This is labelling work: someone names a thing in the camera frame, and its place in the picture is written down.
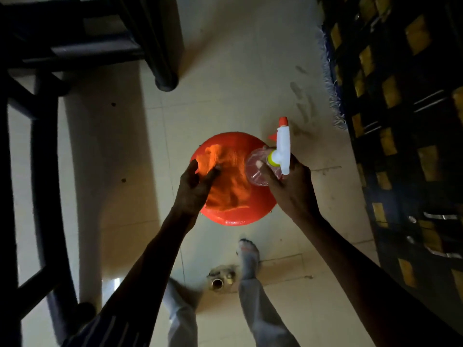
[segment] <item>spray bottle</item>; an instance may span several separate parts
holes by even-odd
[[[288,119],[280,117],[279,128],[276,130],[276,150],[262,147],[251,152],[246,160],[246,176],[248,181],[257,186],[268,186],[262,173],[256,165],[258,160],[266,162],[278,179],[289,174],[291,159],[291,139],[289,136]]]

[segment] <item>orange cloth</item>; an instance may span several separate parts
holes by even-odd
[[[204,154],[196,156],[200,179],[217,164],[222,166],[205,203],[206,208],[223,211],[248,207],[251,186],[245,174],[246,157],[245,153],[221,145],[212,145]]]

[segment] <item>hand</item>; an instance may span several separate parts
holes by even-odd
[[[270,191],[285,212],[294,221],[321,217],[313,191],[310,169],[291,155],[289,175],[279,180],[269,166],[257,161],[257,167],[269,183]]]
[[[179,215],[187,215],[191,217],[188,225],[190,230],[196,223],[198,214],[203,208],[207,196],[211,191],[211,186],[217,176],[220,175],[220,166],[215,166],[201,180],[196,171],[198,170],[198,162],[192,160],[186,171],[180,177],[180,185],[177,191],[177,197],[172,210]]]

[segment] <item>white spray nozzle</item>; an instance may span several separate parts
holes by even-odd
[[[281,174],[289,174],[289,161],[291,160],[291,139],[289,136],[288,119],[280,117],[280,127],[276,130],[276,150],[269,154],[271,165],[281,168]]]

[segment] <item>leg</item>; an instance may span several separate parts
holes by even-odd
[[[257,247],[248,240],[240,240],[238,245],[243,264],[239,298],[257,347],[299,347],[265,294],[262,284],[256,279],[259,263]]]
[[[178,294],[172,279],[169,279],[163,297],[164,306],[169,312],[169,347],[198,346],[198,326],[194,308]]]

